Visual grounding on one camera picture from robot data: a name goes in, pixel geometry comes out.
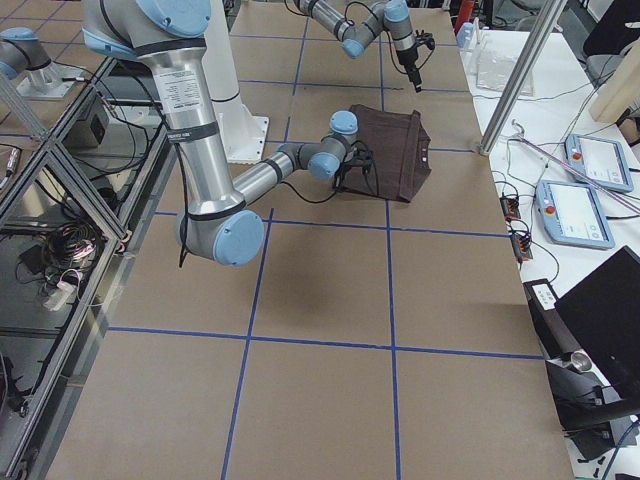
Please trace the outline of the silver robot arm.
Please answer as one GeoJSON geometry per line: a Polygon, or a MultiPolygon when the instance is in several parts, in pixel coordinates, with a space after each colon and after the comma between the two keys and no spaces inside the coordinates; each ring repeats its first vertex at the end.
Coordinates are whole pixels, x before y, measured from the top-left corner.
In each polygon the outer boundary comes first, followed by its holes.
{"type": "Polygon", "coordinates": [[[209,1],[86,1],[83,34],[91,50],[151,71],[167,139],[182,163],[185,211],[176,226],[182,252],[238,267],[264,239],[262,219],[249,205],[297,170],[332,178],[354,152],[358,120],[338,111],[319,142],[284,144],[233,178],[203,68],[212,9],[209,1]]]}
{"type": "Polygon", "coordinates": [[[343,51],[352,59],[359,58],[365,49],[383,33],[391,38],[402,73],[408,76],[416,92],[422,90],[418,62],[418,48],[435,48],[433,37],[413,29],[409,6],[405,1],[380,1],[366,6],[368,15],[360,23],[347,16],[347,8],[340,14],[328,1],[295,1],[297,10],[320,25],[342,44],[343,51]]]}

